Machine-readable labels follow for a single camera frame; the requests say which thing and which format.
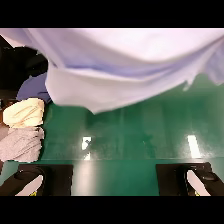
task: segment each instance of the stack of clothes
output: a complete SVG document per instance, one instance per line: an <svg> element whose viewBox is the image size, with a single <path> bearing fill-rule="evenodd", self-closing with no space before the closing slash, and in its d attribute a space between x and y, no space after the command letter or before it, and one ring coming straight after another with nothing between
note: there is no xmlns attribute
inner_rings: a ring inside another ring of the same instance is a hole
<svg viewBox="0 0 224 224"><path fill-rule="evenodd" d="M3 111L3 122L9 126L8 135L0 141L0 160L34 162L38 160L45 104L51 101L45 87L46 73L26 80L18 94L19 102Z"/></svg>

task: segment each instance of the cream colored cloth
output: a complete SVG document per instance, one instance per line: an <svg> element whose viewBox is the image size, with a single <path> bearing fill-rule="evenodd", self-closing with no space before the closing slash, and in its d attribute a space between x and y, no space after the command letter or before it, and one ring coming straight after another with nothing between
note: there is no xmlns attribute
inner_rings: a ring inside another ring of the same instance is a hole
<svg viewBox="0 0 224 224"><path fill-rule="evenodd" d="M44 131L39 127L10 128L0 141L0 160L31 163L38 160Z"/></svg>
<svg viewBox="0 0 224 224"><path fill-rule="evenodd" d="M15 103L3 112L3 122L11 128L35 127L43 124L44 101L29 98Z"/></svg>

